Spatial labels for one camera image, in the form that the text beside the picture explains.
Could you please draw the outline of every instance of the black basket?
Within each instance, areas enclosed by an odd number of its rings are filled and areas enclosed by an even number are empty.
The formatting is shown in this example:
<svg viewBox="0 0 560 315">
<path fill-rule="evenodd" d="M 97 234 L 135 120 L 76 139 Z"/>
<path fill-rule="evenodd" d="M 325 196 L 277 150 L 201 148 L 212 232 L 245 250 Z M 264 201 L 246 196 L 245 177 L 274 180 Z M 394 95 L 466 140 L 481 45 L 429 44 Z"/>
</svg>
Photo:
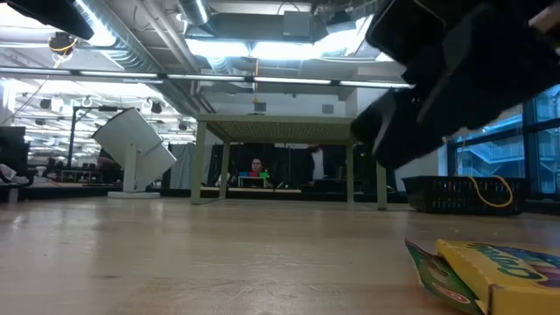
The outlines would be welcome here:
<svg viewBox="0 0 560 315">
<path fill-rule="evenodd" d="M 509 200 L 508 189 L 497 178 L 474 178 L 480 194 L 488 202 L 501 205 Z M 524 178 L 504 178 L 514 200 L 509 206 L 484 203 L 467 177 L 416 176 L 403 178 L 409 204 L 429 214 L 517 215 L 525 206 L 528 183 Z"/>
</svg>

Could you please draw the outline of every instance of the glass window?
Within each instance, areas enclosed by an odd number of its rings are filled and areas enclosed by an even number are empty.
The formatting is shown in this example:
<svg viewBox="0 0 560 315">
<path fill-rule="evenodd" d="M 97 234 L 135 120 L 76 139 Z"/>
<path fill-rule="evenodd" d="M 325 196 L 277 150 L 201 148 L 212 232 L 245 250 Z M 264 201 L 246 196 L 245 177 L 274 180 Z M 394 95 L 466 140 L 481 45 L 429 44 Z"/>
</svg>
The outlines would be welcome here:
<svg viewBox="0 0 560 315">
<path fill-rule="evenodd" d="M 523 137 L 468 145 L 457 149 L 457 170 L 459 175 L 505 178 L 525 177 L 525 153 Z"/>
<path fill-rule="evenodd" d="M 522 105 L 517 105 L 512 107 L 503 113 L 493 122 L 490 122 L 488 125 L 482 127 L 481 130 L 473 132 L 466 136 L 466 139 L 474 139 L 476 137 L 482 137 L 486 135 L 491 135 L 493 133 L 498 133 L 504 130 L 511 130 L 520 128 L 522 126 L 522 113 L 523 108 Z M 457 137 L 457 142 L 463 141 L 464 138 L 462 136 Z"/>
<path fill-rule="evenodd" d="M 560 129 L 546 129 L 537 134 L 538 172 L 541 193 L 560 191 Z"/>
<path fill-rule="evenodd" d="M 536 120 L 546 122 L 560 118 L 560 85 L 549 88 L 535 98 Z"/>
</svg>

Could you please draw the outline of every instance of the white shirt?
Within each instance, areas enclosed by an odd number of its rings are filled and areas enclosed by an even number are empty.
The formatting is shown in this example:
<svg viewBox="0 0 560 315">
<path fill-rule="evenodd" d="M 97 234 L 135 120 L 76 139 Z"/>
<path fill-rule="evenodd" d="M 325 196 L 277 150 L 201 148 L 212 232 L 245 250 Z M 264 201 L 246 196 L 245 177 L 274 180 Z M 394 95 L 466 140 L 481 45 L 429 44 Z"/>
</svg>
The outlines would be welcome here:
<svg viewBox="0 0 560 315">
<path fill-rule="evenodd" d="M 321 149 L 317 152 L 312 152 L 313 163 L 315 167 L 313 168 L 313 179 L 324 179 L 325 170 L 323 169 L 323 151 Z"/>
</svg>

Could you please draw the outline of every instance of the window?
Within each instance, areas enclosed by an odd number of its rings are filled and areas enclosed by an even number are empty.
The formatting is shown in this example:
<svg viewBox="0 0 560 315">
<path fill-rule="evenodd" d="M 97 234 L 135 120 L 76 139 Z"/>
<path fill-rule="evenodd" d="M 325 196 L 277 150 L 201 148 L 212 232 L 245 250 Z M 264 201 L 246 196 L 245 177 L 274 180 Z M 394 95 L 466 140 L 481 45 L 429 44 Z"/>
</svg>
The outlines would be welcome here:
<svg viewBox="0 0 560 315">
<path fill-rule="evenodd" d="M 475 177 L 525 177 L 522 136 L 512 136 L 457 148 L 456 170 L 450 173 Z"/>
<path fill-rule="evenodd" d="M 560 192 L 560 129 L 546 129 L 537 134 L 538 185 L 541 193 Z"/>
<path fill-rule="evenodd" d="M 560 85 L 447 149 L 450 174 L 525 178 L 530 199 L 560 200 Z"/>
<path fill-rule="evenodd" d="M 535 99 L 536 120 L 546 122 L 560 118 L 560 85 L 540 93 Z"/>
<path fill-rule="evenodd" d="M 484 126 L 480 131 L 473 132 L 466 136 L 466 139 L 474 139 L 477 137 L 492 135 L 505 130 L 519 129 L 522 126 L 522 105 L 517 105 L 512 107 L 503 113 L 493 122 L 490 122 L 487 126 Z M 458 136 L 456 141 L 462 142 L 464 138 Z"/>
</svg>

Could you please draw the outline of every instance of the wooden table surface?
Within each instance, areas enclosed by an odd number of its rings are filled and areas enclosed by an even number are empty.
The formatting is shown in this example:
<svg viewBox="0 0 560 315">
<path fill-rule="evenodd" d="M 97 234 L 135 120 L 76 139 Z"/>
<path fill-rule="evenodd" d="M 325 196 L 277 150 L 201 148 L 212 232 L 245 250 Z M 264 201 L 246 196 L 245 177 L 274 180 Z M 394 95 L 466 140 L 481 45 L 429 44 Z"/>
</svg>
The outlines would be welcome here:
<svg viewBox="0 0 560 315">
<path fill-rule="evenodd" d="M 107 198 L 0 206 L 0 312 L 457 314 L 418 284 L 403 244 L 557 248 L 560 220 L 387 212 L 373 204 Z"/>
</svg>

